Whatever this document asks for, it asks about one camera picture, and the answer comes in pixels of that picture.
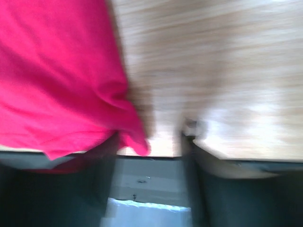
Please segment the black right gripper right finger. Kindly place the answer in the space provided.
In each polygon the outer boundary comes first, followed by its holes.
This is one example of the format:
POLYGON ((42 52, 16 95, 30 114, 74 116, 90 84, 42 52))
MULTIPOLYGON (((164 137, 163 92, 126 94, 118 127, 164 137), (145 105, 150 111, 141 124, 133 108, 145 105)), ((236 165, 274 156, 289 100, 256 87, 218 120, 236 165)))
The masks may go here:
POLYGON ((219 159, 195 144, 199 126, 185 119, 181 129, 193 226, 302 226, 302 163, 219 159))

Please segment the red polo shirt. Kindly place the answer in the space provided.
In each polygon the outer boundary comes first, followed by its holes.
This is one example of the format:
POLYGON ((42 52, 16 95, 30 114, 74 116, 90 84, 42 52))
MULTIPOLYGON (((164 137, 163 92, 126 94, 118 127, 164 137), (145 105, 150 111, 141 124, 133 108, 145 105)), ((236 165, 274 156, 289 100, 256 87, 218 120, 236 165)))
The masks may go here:
POLYGON ((101 144, 150 152, 104 0, 0 3, 0 143, 51 160, 101 144))

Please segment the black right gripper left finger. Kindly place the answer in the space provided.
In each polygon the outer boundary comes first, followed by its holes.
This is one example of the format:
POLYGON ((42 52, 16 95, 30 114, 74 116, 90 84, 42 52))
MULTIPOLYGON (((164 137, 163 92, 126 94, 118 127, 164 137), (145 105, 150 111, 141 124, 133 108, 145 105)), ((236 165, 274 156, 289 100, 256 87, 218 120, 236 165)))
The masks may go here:
POLYGON ((106 214, 118 134, 82 154, 1 152, 3 227, 99 227, 106 214))

